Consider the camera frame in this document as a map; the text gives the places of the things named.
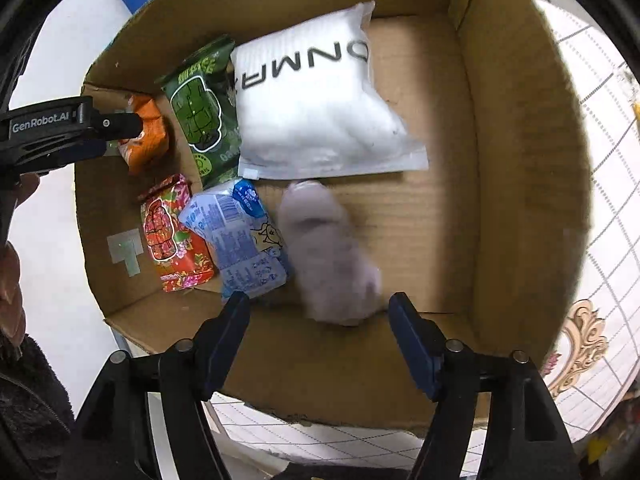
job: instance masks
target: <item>human hand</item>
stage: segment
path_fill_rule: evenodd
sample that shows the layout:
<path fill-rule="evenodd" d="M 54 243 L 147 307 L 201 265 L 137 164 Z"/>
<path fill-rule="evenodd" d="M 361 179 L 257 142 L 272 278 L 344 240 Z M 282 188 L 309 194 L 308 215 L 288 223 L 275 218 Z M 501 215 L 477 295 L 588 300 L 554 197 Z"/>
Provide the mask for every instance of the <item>human hand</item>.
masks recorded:
<path fill-rule="evenodd" d="M 17 191 L 17 205 L 28 199 L 38 188 L 40 178 L 34 174 L 25 174 L 20 178 Z M 22 308 L 20 290 L 20 258 L 14 246 L 7 243 L 0 248 L 0 330 L 14 346 L 20 346 L 26 330 L 26 319 Z"/>

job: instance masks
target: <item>cardboard flap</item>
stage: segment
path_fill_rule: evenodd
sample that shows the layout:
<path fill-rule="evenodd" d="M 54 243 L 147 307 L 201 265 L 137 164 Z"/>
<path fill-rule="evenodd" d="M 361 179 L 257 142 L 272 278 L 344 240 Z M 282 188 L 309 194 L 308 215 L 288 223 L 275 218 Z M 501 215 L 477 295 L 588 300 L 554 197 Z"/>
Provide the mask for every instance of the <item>cardboard flap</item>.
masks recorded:
<path fill-rule="evenodd" d="M 480 171 L 474 327 L 493 351 L 521 348 L 541 363 L 570 306 L 588 232 L 577 98 L 531 0 L 471 0 L 458 33 Z"/>
<path fill-rule="evenodd" d="M 216 299 L 200 290 L 157 292 L 107 322 L 145 350 L 161 352 L 217 315 Z M 425 316 L 446 336 L 480 350 L 466 317 Z M 305 319 L 300 307 L 255 303 L 223 393 L 293 422 L 363 428 L 426 428 L 435 407 L 415 387 L 385 315 L 347 328 Z M 483 400 L 478 417 L 486 416 Z"/>

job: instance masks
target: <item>blue and white package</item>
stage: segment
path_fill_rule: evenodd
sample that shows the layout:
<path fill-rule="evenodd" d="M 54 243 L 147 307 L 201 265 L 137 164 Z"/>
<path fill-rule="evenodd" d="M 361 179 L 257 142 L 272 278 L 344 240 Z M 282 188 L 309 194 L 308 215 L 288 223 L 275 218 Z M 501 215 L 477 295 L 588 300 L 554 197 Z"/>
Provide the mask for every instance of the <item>blue and white package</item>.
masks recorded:
<path fill-rule="evenodd" d="M 236 290 L 255 298 L 287 281 L 282 238 L 248 180 L 231 180 L 194 195 L 179 219 L 215 250 L 223 302 Z"/>

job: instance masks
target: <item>person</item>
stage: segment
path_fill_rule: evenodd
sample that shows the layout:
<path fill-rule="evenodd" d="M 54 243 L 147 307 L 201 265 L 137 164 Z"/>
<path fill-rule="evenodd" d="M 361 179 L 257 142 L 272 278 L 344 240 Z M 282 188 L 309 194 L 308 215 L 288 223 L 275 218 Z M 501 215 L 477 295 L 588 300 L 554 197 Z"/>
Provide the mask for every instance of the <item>person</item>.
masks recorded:
<path fill-rule="evenodd" d="M 39 184 L 36 174 L 21 177 L 18 206 L 35 193 Z M 22 463 L 21 470 L 28 471 L 30 479 L 54 480 L 74 414 L 64 386 L 37 343 L 26 335 L 20 258 L 10 242 L 0 260 L 0 332 L 0 433 L 8 437 Z M 19 349 L 20 358 L 15 349 Z M 16 475 L 20 480 L 24 477 L 18 472 L 12 476 L 0 472 L 2 478 L 11 480 Z"/>

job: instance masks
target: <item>white plastic bag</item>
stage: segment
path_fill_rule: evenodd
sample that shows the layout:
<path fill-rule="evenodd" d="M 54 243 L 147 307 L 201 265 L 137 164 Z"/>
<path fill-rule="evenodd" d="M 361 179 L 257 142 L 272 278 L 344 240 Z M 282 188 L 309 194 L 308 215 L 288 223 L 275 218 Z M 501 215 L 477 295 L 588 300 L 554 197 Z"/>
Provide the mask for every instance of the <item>white plastic bag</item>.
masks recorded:
<path fill-rule="evenodd" d="M 239 175 L 304 179 L 425 170 L 427 153 L 370 79 L 357 4 L 237 47 Z"/>

